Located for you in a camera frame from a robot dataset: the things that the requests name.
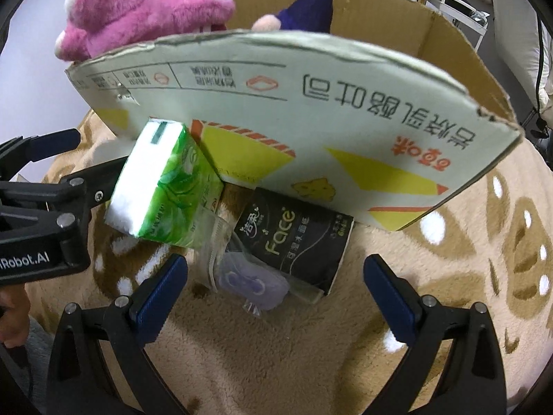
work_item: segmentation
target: yellow cheese illustration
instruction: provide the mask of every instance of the yellow cheese illustration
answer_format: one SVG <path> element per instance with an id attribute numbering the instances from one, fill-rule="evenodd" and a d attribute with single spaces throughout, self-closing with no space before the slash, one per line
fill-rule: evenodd
<path id="1" fill-rule="evenodd" d="M 94 109 L 98 117 L 107 125 L 108 128 L 116 127 L 126 130 L 129 127 L 129 112 L 125 109 Z"/>
<path id="2" fill-rule="evenodd" d="M 191 133 L 223 180 L 256 186 L 296 157 L 294 150 L 247 128 L 193 120 Z"/>
<path id="3" fill-rule="evenodd" d="M 369 213 L 388 231 L 398 231 L 431 207 L 372 207 Z"/>
<path id="4" fill-rule="evenodd" d="M 303 198 L 313 200 L 332 201 L 336 195 L 336 189 L 325 177 L 305 181 L 304 183 L 292 184 L 292 188 Z"/>
<path id="5" fill-rule="evenodd" d="M 379 160 L 327 148 L 362 190 L 392 194 L 441 195 L 447 187 Z"/>

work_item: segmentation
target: human hand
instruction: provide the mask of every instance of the human hand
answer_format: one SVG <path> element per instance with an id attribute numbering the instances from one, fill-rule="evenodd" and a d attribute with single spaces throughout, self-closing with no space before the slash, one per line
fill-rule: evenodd
<path id="1" fill-rule="evenodd" d="M 4 311 L 0 317 L 0 342 L 6 348 L 23 345 L 29 335 L 31 308 L 25 285 L 0 287 L 0 307 Z"/>

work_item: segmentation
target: plush toy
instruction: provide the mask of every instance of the plush toy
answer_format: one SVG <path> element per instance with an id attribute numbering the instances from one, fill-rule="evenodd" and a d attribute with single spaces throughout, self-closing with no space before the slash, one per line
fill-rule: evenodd
<path id="1" fill-rule="evenodd" d="M 67 28 L 55 54 L 84 61 L 170 34 L 224 30 L 234 9 L 233 0 L 65 0 Z"/>
<path id="2" fill-rule="evenodd" d="M 267 14 L 256 21 L 253 31 L 300 30 L 330 33 L 332 0 L 296 0 L 278 14 Z"/>

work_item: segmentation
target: yellow printed shape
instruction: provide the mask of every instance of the yellow printed shape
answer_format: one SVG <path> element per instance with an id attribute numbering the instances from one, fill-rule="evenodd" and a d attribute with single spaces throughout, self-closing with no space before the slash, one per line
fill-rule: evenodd
<path id="1" fill-rule="evenodd" d="M 116 127 L 127 130 L 129 127 L 129 111 L 125 109 L 94 109 L 98 117 L 107 125 L 108 128 Z"/>
<path id="2" fill-rule="evenodd" d="M 332 201 L 336 196 L 336 189 L 325 177 L 292 184 L 292 188 L 303 198 L 312 200 Z"/>
<path id="3" fill-rule="evenodd" d="M 254 186 L 294 160 L 269 145 L 216 127 L 204 126 L 201 141 L 222 177 Z"/>
<path id="4" fill-rule="evenodd" d="M 372 207 L 369 213 L 385 230 L 399 231 L 430 209 L 430 207 Z"/>
<path id="5" fill-rule="evenodd" d="M 448 190 L 434 181 L 379 160 L 327 148 L 362 190 L 391 194 L 441 195 Z"/>

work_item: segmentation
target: brown patterned blanket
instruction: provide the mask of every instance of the brown patterned blanket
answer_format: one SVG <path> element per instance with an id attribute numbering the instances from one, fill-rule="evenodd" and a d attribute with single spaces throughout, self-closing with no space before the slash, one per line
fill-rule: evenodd
<path id="1" fill-rule="evenodd" d="M 82 143 L 56 158 L 45 180 L 87 167 L 113 134 L 90 112 Z M 388 380 L 405 347 L 388 330 L 362 279 L 379 253 L 420 294 L 468 307 L 483 301 L 501 346 L 509 404 L 532 387 L 553 352 L 553 175 L 528 141 L 470 188 L 401 232 L 356 224 L 331 295 L 314 306 L 286 300 L 267 320 L 229 304 L 191 278 L 147 353 L 195 415 L 355 415 Z M 222 213 L 236 219 L 248 191 L 227 186 Z M 151 276 L 173 248 L 124 236 L 93 214 L 92 266 L 76 276 L 28 285 L 32 314 L 54 332 L 68 302 L 106 305 Z M 136 405 L 113 354 L 121 394 Z M 418 405 L 428 400 L 442 349 Z"/>

